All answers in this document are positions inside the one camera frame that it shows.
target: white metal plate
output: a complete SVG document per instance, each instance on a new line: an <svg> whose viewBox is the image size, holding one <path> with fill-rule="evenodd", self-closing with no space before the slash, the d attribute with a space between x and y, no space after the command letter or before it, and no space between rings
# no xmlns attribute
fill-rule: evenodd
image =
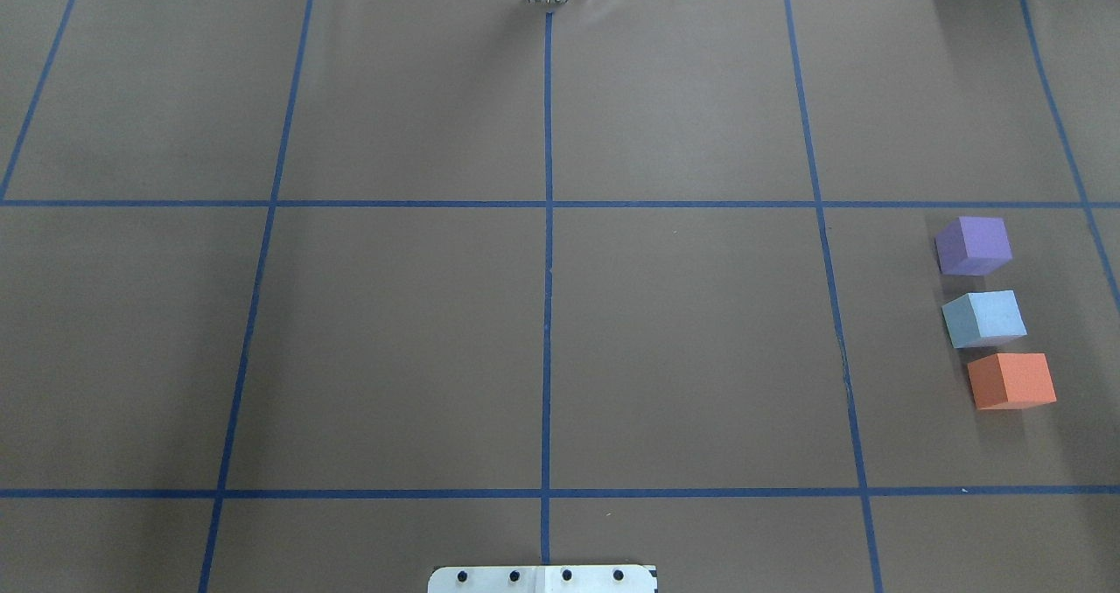
<svg viewBox="0 0 1120 593"><path fill-rule="evenodd" d="M657 593L657 568L646 565L440 567L428 578L428 593L496 592Z"/></svg>

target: toy block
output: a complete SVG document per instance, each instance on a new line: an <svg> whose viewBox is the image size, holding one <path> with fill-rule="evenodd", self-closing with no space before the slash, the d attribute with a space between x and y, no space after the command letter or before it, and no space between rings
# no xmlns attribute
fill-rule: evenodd
<svg viewBox="0 0 1120 593"><path fill-rule="evenodd" d="M1007 226L997 216L960 216L934 239L941 274L987 276L1011 261Z"/></svg>
<svg viewBox="0 0 1120 593"><path fill-rule="evenodd" d="M1056 402L1046 355L992 354L969 363L977 409L1026 409Z"/></svg>
<svg viewBox="0 0 1120 593"><path fill-rule="evenodd" d="M953 348L1004 345L1027 334L1015 291L964 294L941 312Z"/></svg>

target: purple cube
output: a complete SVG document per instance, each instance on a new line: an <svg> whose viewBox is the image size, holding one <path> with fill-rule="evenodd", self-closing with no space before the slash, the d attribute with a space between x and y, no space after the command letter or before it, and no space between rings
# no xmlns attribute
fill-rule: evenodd
<svg viewBox="0 0 1120 593"><path fill-rule="evenodd" d="M935 239L941 274L987 276L1011 261L1007 226L997 216L960 216Z"/></svg>

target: light blue cube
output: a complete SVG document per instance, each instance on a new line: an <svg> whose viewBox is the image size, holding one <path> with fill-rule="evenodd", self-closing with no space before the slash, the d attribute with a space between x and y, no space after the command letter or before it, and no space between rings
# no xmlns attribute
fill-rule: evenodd
<svg viewBox="0 0 1120 593"><path fill-rule="evenodd" d="M1004 345L1027 334L1015 291L964 294L941 312L953 348Z"/></svg>

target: orange cube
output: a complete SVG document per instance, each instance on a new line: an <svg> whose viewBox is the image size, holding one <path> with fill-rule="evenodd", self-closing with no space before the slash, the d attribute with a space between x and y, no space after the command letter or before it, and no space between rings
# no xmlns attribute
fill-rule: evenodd
<svg viewBox="0 0 1120 593"><path fill-rule="evenodd" d="M977 409L1026 409L1056 402L1046 355L992 354L969 363Z"/></svg>

